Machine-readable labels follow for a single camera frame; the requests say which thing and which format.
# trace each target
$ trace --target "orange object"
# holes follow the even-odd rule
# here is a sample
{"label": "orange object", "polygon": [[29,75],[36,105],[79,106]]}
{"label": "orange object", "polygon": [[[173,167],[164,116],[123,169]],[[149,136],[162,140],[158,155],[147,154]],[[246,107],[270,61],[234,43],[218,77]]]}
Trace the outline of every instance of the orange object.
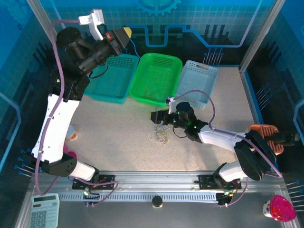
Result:
{"label": "orange object", "polygon": [[[279,132],[277,127],[273,125],[267,125],[267,124],[254,124],[249,127],[249,130],[254,130],[256,132],[259,132],[260,135],[264,138],[264,136],[270,136],[273,135],[276,132]],[[284,147],[281,144],[275,145],[273,141],[269,141],[268,145],[270,148],[275,152],[276,155],[279,155],[283,153]]]}

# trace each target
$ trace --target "beige table surface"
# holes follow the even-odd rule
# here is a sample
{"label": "beige table surface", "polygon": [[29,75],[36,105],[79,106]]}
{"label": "beige table surface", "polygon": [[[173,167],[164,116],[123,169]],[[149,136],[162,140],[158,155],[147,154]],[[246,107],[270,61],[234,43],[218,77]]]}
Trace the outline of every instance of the beige table surface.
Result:
{"label": "beige table surface", "polygon": [[[211,98],[216,107],[214,126],[243,132],[254,123],[238,68],[219,68]],[[172,129],[166,145],[150,140],[148,133],[155,127],[150,112],[155,109],[131,97],[121,105],[84,96],[71,121],[78,138],[67,145],[81,161],[106,171],[212,171],[235,161],[232,152],[177,138]],[[202,121],[212,117],[210,103],[204,111],[194,111]],[[184,135],[182,129],[176,133]]]}

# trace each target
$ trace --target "pink object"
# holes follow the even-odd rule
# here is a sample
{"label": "pink object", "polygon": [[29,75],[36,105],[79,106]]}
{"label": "pink object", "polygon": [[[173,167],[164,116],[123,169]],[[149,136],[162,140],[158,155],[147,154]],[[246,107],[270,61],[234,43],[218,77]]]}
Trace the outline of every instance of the pink object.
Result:
{"label": "pink object", "polygon": [[67,154],[74,158],[77,158],[77,154],[74,151],[69,151]]}
{"label": "pink object", "polygon": [[295,209],[283,196],[275,195],[269,203],[270,215],[278,221],[289,222],[296,217]]}
{"label": "pink object", "polygon": [[63,144],[63,153],[68,153],[68,146]]}

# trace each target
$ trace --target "black bracket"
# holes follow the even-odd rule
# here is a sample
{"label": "black bracket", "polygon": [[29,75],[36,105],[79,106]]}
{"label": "black bracket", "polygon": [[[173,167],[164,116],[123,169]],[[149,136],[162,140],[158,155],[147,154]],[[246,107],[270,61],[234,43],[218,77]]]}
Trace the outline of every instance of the black bracket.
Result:
{"label": "black bracket", "polygon": [[[115,180],[115,175],[103,175],[103,174],[99,175],[100,183],[108,183],[108,182],[111,182],[111,181],[114,181],[114,180]],[[88,186],[88,185],[84,184],[83,182],[80,182],[79,180],[74,179],[72,189],[74,189],[74,190],[85,190],[86,187],[90,187],[94,190],[113,190],[114,184],[96,186],[95,188],[93,188],[93,186],[91,186],[91,185]]]}
{"label": "black bracket", "polygon": [[199,175],[198,177],[199,180],[196,180],[194,183],[199,184],[199,190],[233,190],[236,187],[237,189],[242,188],[240,179],[227,182],[223,188],[220,188],[214,181],[213,175]]}

